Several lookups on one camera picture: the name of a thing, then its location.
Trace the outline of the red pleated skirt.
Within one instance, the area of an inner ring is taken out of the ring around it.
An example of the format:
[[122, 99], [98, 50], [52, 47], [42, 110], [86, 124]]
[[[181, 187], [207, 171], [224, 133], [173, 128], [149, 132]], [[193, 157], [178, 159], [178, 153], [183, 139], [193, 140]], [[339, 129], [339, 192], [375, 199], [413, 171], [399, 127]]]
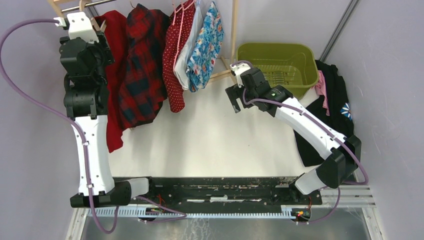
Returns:
[[126, 76], [126, 61], [128, 55], [128, 39], [126, 33], [127, 18], [116, 10], [111, 10], [95, 18], [99, 23], [105, 23], [105, 37], [109, 44], [114, 63], [105, 68], [107, 78], [108, 120], [106, 127], [106, 144], [108, 152], [112, 153], [123, 146], [123, 127], [118, 101], [119, 90]]

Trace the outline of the wooden hanger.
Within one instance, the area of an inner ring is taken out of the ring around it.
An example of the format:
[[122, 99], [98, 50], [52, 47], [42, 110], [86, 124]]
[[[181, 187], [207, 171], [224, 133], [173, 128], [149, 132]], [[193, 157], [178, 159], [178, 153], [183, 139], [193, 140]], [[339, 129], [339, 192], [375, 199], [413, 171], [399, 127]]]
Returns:
[[93, 29], [96, 32], [103, 33], [107, 27], [106, 21], [104, 20], [103, 22], [101, 22], [101, 24], [98, 24], [97, 20], [95, 19], [95, 17], [98, 16], [97, 11], [95, 9], [91, 9], [91, 7], [88, 6], [88, 4], [91, 4], [92, 2], [92, 0], [80, 0], [78, 4], [79, 11], [88, 13], [88, 18], [91, 22]]

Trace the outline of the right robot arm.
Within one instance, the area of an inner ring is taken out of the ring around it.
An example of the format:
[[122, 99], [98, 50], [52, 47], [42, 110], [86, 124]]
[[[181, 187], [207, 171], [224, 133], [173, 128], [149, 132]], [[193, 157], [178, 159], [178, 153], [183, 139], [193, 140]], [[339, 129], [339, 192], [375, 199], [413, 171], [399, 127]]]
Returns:
[[362, 143], [356, 136], [347, 137], [323, 123], [283, 86], [271, 87], [259, 68], [245, 62], [234, 63], [230, 65], [230, 73], [236, 78], [236, 84], [226, 88], [225, 92], [236, 113], [242, 107], [257, 107], [289, 125], [323, 159], [323, 163], [291, 183], [293, 187], [288, 196], [293, 203], [302, 204], [316, 190], [336, 189], [356, 169], [363, 169], [360, 164]]

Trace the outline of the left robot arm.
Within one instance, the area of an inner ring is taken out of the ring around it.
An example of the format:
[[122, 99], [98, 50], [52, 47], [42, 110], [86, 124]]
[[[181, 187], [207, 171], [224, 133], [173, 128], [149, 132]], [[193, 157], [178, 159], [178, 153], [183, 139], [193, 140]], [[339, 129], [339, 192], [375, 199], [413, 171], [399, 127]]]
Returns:
[[107, 146], [108, 99], [106, 66], [114, 62], [104, 33], [97, 39], [63, 37], [60, 63], [66, 70], [63, 104], [77, 142], [78, 192], [70, 198], [73, 208], [126, 206], [137, 196], [149, 204], [158, 191], [147, 177], [116, 180], [112, 177]]

